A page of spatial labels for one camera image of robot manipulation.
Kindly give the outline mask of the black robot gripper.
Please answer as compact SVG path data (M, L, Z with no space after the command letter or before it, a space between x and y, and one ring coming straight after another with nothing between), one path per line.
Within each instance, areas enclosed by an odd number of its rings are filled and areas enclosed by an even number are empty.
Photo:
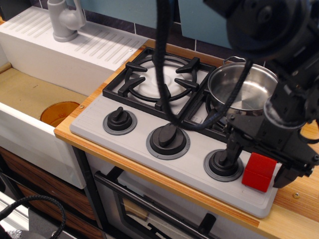
M261 116L227 116L226 149L219 158L221 166L236 164L243 148L281 163L274 188L283 188L297 176L310 176L315 167L314 140L300 135L301 127L315 119L315 86L279 83L266 101Z

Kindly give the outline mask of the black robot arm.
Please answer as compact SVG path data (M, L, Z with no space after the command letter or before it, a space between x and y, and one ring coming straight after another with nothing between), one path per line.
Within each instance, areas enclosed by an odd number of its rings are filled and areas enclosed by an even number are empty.
M248 61L266 61L278 75L258 117L227 116L226 156L251 146L281 163L275 188L309 176L319 163L313 141L300 135L319 119L319 3L316 0L207 0L227 20L231 47Z

